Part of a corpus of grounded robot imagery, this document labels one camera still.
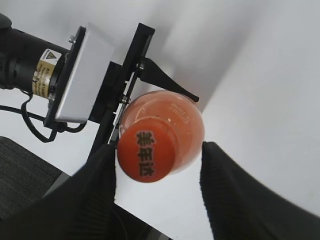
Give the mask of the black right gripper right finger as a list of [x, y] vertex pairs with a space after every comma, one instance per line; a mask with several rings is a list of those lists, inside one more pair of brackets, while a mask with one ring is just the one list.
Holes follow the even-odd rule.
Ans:
[[320, 218], [276, 194], [215, 142], [203, 142], [200, 188], [215, 240], [318, 240]]

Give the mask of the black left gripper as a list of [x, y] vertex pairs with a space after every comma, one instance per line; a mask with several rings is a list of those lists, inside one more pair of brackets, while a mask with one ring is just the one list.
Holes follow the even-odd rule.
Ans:
[[114, 120], [119, 105], [127, 105], [137, 80], [167, 91], [178, 93], [198, 102], [200, 98], [184, 89], [168, 76], [153, 60], [145, 55], [155, 29], [139, 23], [123, 63], [111, 61], [105, 73], [89, 120], [99, 124], [88, 158], [106, 144], [114, 130]]

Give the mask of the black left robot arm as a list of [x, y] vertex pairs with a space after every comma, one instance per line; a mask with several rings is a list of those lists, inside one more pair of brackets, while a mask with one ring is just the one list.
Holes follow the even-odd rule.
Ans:
[[111, 140], [119, 130], [119, 115], [130, 102], [137, 80], [182, 94], [194, 102], [199, 98], [184, 89], [146, 57], [155, 33], [139, 23], [122, 64], [112, 61], [115, 44], [93, 24], [80, 26], [66, 49], [12, 28], [0, 17], [0, 87], [19, 89], [29, 98], [48, 100], [44, 117], [20, 108], [2, 110], [20, 114], [29, 130], [43, 143], [57, 133], [80, 132], [87, 121], [99, 124], [91, 153]]

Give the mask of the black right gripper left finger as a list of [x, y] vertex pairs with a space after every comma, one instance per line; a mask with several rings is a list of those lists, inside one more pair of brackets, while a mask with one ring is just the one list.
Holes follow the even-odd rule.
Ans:
[[56, 190], [2, 220], [0, 238], [107, 240], [115, 192], [115, 148], [104, 144]]

